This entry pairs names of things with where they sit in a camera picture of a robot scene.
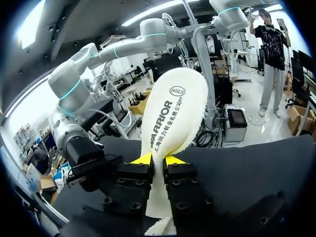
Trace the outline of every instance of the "person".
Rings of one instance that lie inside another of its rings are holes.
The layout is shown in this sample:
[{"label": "person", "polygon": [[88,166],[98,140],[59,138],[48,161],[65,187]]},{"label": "person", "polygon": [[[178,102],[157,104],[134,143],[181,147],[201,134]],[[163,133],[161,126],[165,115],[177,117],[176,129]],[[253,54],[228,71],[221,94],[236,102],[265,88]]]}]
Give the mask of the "person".
[{"label": "person", "polygon": [[270,97],[272,94],[274,81],[276,82],[275,88],[275,101],[274,113],[279,118],[279,104],[282,98],[283,87],[285,84],[285,56],[283,45],[286,47],[291,46],[291,41],[288,36],[288,31],[284,26],[285,36],[283,33],[272,25],[271,15],[265,9],[258,10],[259,15],[264,21],[263,26],[253,28],[254,18],[250,18],[250,33],[257,38],[261,38],[264,51],[265,51],[265,75],[264,75],[264,89],[259,109],[259,115],[264,117],[265,111],[268,108]]},{"label": "person", "polygon": [[41,174],[45,174],[48,170],[48,154],[40,148],[33,151],[33,157],[38,162],[36,168]]}]

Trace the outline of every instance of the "black t-shirt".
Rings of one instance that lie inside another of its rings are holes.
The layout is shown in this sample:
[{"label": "black t-shirt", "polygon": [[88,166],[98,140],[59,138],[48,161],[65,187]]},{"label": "black t-shirt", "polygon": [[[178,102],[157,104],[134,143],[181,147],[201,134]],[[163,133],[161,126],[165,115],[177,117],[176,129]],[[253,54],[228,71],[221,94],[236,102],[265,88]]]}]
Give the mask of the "black t-shirt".
[{"label": "black t-shirt", "polygon": [[261,38],[265,51],[265,63],[271,67],[284,70],[285,56],[283,44],[287,46],[286,37],[273,25],[258,26],[255,37]]}]

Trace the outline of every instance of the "metal pole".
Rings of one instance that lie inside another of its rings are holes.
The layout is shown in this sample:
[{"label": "metal pole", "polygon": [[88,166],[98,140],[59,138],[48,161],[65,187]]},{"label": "metal pole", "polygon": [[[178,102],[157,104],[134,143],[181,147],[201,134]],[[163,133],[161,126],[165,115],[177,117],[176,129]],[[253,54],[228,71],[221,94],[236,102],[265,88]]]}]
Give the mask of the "metal pole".
[{"label": "metal pole", "polygon": [[197,25],[198,21],[194,17],[193,12],[192,12],[187,0],[182,0],[182,3],[183,3],[185,10],[187,11],[188,16],[189,16],[190,25]]}]

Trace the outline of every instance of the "ceiling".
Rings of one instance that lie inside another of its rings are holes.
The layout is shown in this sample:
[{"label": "ceiling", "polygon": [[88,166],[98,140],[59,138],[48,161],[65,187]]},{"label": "ceiling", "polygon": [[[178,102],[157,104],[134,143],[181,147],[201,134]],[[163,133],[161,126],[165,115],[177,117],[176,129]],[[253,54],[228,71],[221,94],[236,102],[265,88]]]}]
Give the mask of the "ceiling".
[{"label": "ceiling", "polygon": [[[133,16],[167,1],[170,0],[46,0],[36,41],[25,49],[19,45],[17,37],[13,38],[11,42],[5,71],[5,88],[8,88],[8,84],[16,85],[19,81],[21,82],[20,87],[25,88],[44,72],[43,69],[39,70],[41,74],[35,77],[32,73],[32,76],[28,76],[28,78],[21,77],[21,72],[25,75],[24,72],[27,70],[37,70],[41,61],[46,64],[54,62],[54,59],[64,51],[71,51],[67,47],[73,48],[72,42],[78,42],[78,49],[75,48],[78,51],[83,46],[82,44],[95,42],[96,39],[102,43],[110,35],[126,34],[133,38],[139,36],[141,20],[128,27],[121,27],[121,24]],[[200,23],[211,21],[212,16],[216,14],[208,0],[192,2],[190,7]],[[179,27],[189,24],[182,5],[151,14],[148,18],[161,18],[163,12],[170,14]],[[52,32],[49,31],[51,26],[54,28]],[[11,103],[21,88],[13,90],[14,95],[11,95],[9,99],[3,99],[7,105],[8,100]]]},{"label": "ceiling", "polygon": [[[121,24],[138,13],[151,8],[153,6],[167,2],[168,0],[46,0],[39,28],[37,31],[36,41],[29,47],[22,49],[18,44],[17,38],[13,43],[13,47],[9,54],[9,63],[6,70],[6,78],[17,73],[22,68],[32,64],[33,61],[43,57],[44,54],[50,54],[54,49],[54,45],[59,40],[63,28],[60,27],[59,33],[49,32],[49,27],[63,25],[63,21],[71,21],[67,23],[66,32],[63,32],[63,39],[60,44],[82,40],[91,37],[102,37],[106,39],[111,34],[128,34],[138,28],[139,22],[124,29]],[[77,5],[83,5],[76,12],[75,17],[69,17],[73,14]],[[208,0],[200,0],[200,2],[190,3],[193,12],[198,14],[203,11],[209,14],[212,7]],[[173,17],[186,17],[184,7],[178,5],[171,7],[166,12],[172,14]],[[161,17],[161,13],[152,14],[149,17]]]}]

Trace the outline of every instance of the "white wall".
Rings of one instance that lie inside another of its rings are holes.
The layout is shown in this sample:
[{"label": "white wall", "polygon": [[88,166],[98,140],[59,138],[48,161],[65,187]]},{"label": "white wall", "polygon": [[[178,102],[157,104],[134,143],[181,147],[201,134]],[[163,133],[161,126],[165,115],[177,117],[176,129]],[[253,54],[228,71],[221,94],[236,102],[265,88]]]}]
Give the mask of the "white wall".
[{"label": "white wall", "polygon": [[139,66],[142,71],[145,70],[143,66],[145,58],[149,58],[148,54],[146,53],[139,53],[139,54],[128,56],[130,65],[134,65],[134,67]]},{"label": "white wall", "polygon": [[[91,70],[87,69],[81,75],[82,78],[93,79]],[[13,139],[20,127],[29,123],[33,130],[36,131],[37,124],[42,119],[49,116],[50,112],[56,107],[58,97],[50,89],[48,80],[35,87],[28,93],[22,101],[15,107],[9,115],[4,125],[0,127],[0,133],[9,153],[21,165],[19,154],[21,149],[15,144]]]},{"label": "white wall", "polygon": [[[290,57],[293,57],[293,50],[295,50],[295,51],[300,50],[300,51],[302,51],[310,56],[311,53],[307,47],[307,44],[305,43],[301,33],[299,32],[299,30],[297,29],[297,27],[295,26],[294,22],[289,17],[289,15],[284,10],[277,10],[277,11],[270,12],[270,15],[271,15],[271,19],[272,19],[272,24],[277,29],[280,29],[280,27],[277,23],[277,19],[284,20],[284,23],[288,29],[289,37],[291,40],[291,47],[289,48],[290,49]],[[254,27],[257,27],[257,26],[263,25],[263,24],[264,24],[264,22],[261,19],[261,17],[257,16],[256,20],[254,21]],[[258,44],[259,44],[259,47],[262,45],[262,41],[260,38],[258,38]],[[289,62],[286,47],[284,47],[284,53],[285,53],[285,61]]]}]

